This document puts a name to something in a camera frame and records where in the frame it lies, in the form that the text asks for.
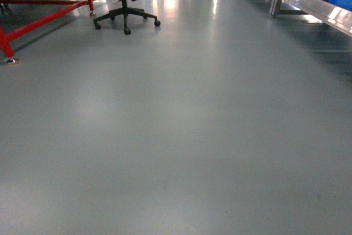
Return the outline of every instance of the red metal frame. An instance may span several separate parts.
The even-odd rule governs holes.
[[[8,34],[5,34],[0,27],[0,49],[3,51],[7,58],[12,58],[15,56],[14,51],[11,48],[10,42],[31,32],[57,18],[62,17],[63,15],[71,12],[74,9],[77,9],[83,5],[88,5],[90,10],[94,11],[93,1],[95,0],[86,0],[86,1],[37,1],[37,0],[0,0],[0,3],[3,4],[46,4],[46,5],[68,5],[66,8],[63,8],[51,15],[48,15],[44,18],[36,20],[26,26],[23,26],[20,29],[14,30]]]

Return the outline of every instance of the floor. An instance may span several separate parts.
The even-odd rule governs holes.
[[[12,42],[0,234],[350,235],[352,39],[270,0],[129,5],[161,27],[82,7]]]

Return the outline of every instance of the chair caster wheel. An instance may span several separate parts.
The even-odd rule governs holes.
[[[131,30],[126,28],[123,30],[123,32],[126,34],[126,35],[130,35],[131,34]]]

